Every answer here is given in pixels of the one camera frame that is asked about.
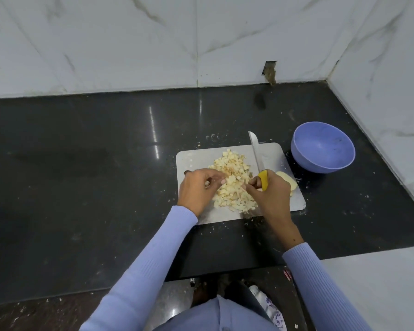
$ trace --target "person's left hand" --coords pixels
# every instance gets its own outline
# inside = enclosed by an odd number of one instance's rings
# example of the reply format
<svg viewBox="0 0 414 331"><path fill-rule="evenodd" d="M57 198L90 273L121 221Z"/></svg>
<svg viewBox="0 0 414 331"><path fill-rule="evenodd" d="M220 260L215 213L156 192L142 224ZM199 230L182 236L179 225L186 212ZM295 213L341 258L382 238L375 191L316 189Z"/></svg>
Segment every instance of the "person's left hand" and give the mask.
<svg viewBox="0 0 414 331"><path fill-rule="evenodd" d="M219 187L226 183L225 179L226 174L210 168L187 172L180 186L177 205L186 207L199 217Z"/></svg>

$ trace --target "diced potato pile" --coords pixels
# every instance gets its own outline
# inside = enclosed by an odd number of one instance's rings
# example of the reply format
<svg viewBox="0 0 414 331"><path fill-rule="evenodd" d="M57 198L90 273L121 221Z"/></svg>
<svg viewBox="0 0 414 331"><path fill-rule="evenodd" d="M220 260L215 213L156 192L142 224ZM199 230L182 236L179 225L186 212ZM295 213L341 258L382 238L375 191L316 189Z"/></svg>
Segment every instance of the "diced potato pile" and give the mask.
<svg viewBox="0 0 414 331"><path fill-rule="evenodd" d="M230 149L222 153L222 157L215 159L209 168L217 169L227 175L227 182L216 192L213 200L214 206L228 206L230 210L249 211L256 208L256 202L242 189L243 183L251 179L250 167L244 163L244 156L232 152Z"/></svg>

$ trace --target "hand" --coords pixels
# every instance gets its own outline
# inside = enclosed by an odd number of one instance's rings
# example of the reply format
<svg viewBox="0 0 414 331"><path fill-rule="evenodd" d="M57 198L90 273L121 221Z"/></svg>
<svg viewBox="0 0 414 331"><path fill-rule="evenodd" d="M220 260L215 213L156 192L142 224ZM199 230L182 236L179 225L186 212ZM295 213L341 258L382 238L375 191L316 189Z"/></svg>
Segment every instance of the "hand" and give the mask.
<svg viewBox="0 0 414 331"><path fill-rule="evenodd" d="M290 215L290 184L275 172L267 169L268 187L262 188L260 177L254 177L243 188L250 194L273 228L286 250L304 242Z"/></svg>
<svg viewBox="0 0 414 331"><path fill-rule="evenodd" d="M199 217L219 187L226 183L225 179L226 174L210 168L187 172L180 186L177 205L186 207Z"/></svg>

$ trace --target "bowl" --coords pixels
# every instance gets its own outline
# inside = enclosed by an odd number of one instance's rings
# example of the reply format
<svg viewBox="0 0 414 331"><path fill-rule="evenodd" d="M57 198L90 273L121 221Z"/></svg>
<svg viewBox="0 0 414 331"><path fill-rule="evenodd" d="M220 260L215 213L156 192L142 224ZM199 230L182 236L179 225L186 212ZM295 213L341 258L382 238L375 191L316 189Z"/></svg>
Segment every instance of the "bowl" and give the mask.
<svg viewBox="0 0 414 331"><path fill-rule="evenodd" d="M356 150L351 139L337 127L307 122L294 131L291 154L307 171L331 173L349 166Z"/></svg>

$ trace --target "yellow knife handle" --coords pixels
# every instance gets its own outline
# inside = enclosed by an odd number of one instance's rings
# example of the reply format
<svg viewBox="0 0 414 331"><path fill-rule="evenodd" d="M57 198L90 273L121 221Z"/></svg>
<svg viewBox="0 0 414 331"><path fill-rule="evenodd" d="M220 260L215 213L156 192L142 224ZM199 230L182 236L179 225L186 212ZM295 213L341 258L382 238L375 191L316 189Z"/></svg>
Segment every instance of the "yellow knife handle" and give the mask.
<svg viewBox="0 0 414 331"><path fill-rule="evenodd" d="M267 190L268 187L268 176L267 176L267 170L260 171L258 174L258 177L261 178L261 184L262 184L262 190Z"/></svg>

